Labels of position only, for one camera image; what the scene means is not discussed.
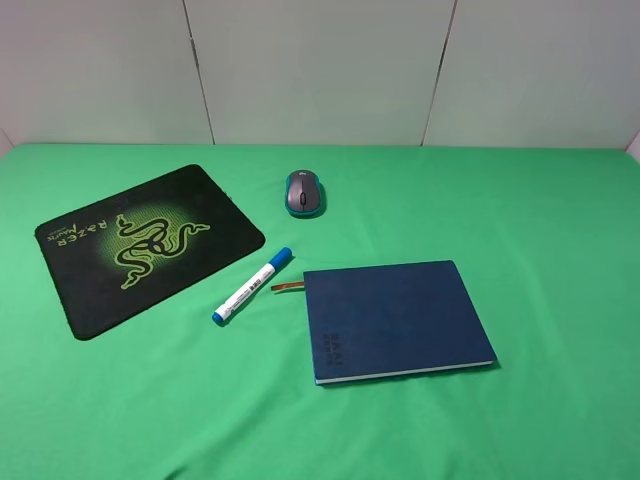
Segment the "blue and white marker pen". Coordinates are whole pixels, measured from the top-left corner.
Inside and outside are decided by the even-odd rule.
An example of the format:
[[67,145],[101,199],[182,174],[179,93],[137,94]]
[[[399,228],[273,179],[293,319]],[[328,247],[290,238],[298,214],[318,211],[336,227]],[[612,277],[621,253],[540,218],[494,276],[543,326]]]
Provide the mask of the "blue and white marker pen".
[[222,326],[246,303],[272,276],[280,271],[293,257],[289,247],[283,247],[274,257],[262,266],[249,280],[234,292],[212,314],[215,324]]

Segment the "grey and teal computer mouse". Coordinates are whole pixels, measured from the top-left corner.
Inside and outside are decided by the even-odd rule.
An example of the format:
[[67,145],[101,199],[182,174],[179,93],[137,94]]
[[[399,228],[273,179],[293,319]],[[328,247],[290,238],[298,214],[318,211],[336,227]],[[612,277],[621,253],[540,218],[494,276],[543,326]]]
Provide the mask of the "grey and teal computer mouse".
[[322,213],[324,205],[324,190],[313,171],[296,170],[288,175],[284,206],[291,216],[316,217]]

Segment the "dark blue notebook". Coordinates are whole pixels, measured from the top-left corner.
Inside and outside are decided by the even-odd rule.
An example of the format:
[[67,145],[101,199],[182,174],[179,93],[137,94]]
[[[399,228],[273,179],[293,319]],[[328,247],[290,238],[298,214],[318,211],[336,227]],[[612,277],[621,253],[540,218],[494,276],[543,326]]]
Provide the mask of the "dark blue notebook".
[[451,260],[307,271],[304,286],[318,385],[497,360]]

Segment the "black Razer mouse pad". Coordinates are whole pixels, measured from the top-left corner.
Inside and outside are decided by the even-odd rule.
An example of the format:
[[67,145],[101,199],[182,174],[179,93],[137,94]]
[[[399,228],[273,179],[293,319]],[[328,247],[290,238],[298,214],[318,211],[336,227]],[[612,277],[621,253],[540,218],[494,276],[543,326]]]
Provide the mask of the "black Razer mouse pad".
[[82,341],[266,242],[195,164],[43,223],[35,237],[71,332]]

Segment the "brown ribbon bookmark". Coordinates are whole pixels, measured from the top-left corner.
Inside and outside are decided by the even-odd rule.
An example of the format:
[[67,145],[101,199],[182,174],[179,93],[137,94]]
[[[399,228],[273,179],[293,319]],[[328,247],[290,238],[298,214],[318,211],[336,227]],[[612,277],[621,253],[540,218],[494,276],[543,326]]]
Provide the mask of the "brown ribbon bookmark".
[[287,291],[303,290],[304,288],[305,283],[303,281],[299,281],[273,285],[271,287],[271,291],[274,293],[283,293]]

